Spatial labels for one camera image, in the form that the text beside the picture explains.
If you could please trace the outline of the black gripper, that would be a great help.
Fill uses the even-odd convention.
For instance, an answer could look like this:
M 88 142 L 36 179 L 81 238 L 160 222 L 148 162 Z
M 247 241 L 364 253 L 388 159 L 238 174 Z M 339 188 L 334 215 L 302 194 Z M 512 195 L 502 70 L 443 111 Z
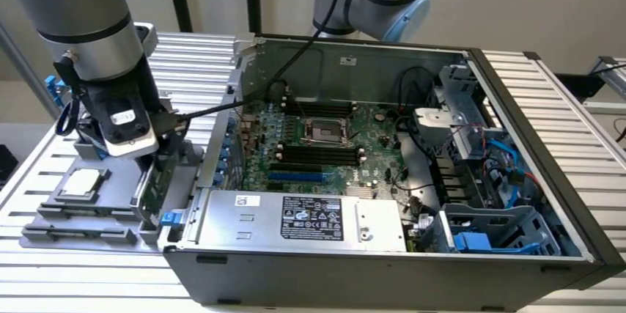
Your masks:
M 80 87 L 104 139 L 120 144 L 143 137 L 149 116 L 164 111 L 147 58 L 140 58 L 128 73 L 104 81 L 81 81 Z

